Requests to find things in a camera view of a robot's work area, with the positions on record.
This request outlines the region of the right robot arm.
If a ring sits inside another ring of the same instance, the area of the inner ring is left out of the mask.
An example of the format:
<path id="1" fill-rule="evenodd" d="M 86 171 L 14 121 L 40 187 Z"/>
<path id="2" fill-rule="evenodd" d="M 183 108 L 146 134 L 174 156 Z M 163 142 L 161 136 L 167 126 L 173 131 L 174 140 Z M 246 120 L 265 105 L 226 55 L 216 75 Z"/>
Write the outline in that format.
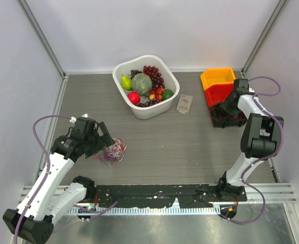
<path id="1" fill-rule="evenodd" d="M 247 178 L 258 165 L 276 156 L 284 142 L 284 118 L 270 113 L 259 101 L 259 96 L 276 96 L 281 88 L 272 78 L 278 91 L 273 94 L 256 93 L 247 79 L 236 79 L 233 91 L 221 104 L 230 115 L 242 112 L 247 119 L 241 138 L 241 154 L 235 164 L 219 179 L 216 193 L 219 199 L 231 201 L 244 195 Z"/>

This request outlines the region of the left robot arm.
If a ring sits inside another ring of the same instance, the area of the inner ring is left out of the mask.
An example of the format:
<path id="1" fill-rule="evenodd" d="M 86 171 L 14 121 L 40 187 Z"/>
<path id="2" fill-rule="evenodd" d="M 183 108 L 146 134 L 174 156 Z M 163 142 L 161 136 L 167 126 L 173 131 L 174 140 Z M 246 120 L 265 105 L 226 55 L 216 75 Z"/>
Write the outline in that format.
<path id="1" fill-rule="evenodd" d="M 7 209 L 3 220 L 14 235 L 31 243 L 46 243 L 60 218 L 79 201 L 91 202 L 96 195 L 93 180 L 78 176 L 58 197 L 53 195 L 64 176 L 82 157 L 90 157 L 114 144 L 103 122 L 86 115 L 70 117 L 73 127 L 44 150 L 46 166 L 26 197 L 15 209 Z"/>

